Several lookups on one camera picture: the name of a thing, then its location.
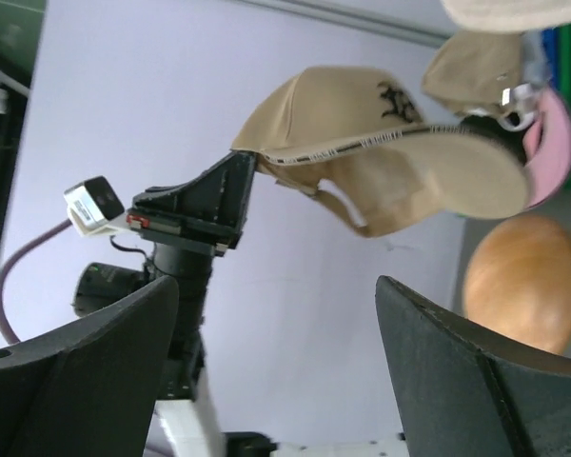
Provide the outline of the cream bucket hat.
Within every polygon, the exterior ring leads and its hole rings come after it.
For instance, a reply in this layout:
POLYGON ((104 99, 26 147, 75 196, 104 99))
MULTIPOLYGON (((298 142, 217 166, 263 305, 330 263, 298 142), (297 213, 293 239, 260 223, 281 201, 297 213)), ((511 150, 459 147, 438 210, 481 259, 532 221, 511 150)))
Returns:
POLYGON ((442 0, 442 5, 467 30, 520 32, 571 24, 571 0, 442 0))

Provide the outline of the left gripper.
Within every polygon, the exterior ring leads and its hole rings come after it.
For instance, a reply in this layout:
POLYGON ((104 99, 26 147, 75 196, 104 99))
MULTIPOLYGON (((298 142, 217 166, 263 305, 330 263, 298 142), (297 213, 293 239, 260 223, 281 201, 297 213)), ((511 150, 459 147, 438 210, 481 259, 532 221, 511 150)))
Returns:
POLYGON ((241 238, 255 169, 253 153, 232 152, 189 182, 136 195, 126 223, 158 245, 222 257, 241 238))

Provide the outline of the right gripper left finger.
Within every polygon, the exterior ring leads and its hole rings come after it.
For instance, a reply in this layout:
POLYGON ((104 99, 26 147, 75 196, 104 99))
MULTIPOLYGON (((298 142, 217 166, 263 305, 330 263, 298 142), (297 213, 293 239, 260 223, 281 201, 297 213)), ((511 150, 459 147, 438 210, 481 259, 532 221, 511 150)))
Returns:
POLYGON ((140 456, 178 306, 160 278, 0 349, 0 457, 140 456))

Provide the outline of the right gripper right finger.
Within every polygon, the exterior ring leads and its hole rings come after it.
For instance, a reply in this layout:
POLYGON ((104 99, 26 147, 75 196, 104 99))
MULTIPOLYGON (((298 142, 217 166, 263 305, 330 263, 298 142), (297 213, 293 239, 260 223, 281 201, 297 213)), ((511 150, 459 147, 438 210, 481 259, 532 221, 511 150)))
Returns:
POLYGON ((571 359, 382 276, 376 310, 411 456, 571 456, 571 359))

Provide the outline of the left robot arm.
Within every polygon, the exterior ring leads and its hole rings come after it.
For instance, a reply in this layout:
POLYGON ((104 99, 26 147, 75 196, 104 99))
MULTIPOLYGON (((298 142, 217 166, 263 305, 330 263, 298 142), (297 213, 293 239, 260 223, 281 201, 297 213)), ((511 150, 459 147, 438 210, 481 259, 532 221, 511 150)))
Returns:
POLYGON ((142 271, 89 265, 75 293, 77 314, 104 308, 155 279, 175 279, 177 319, 155 413, 176 456, 405 456, 401 433, 379 441, 306 447, 278 444, 256 432, 221 431, 200 326, 213 260, 236 248, 242 236, 255 169, 254 153, 232 152, 183 185, 145 190, 129 209, 103 176, 65 191, 69 219, 80 235, 132 232, 154 245, 142 271))

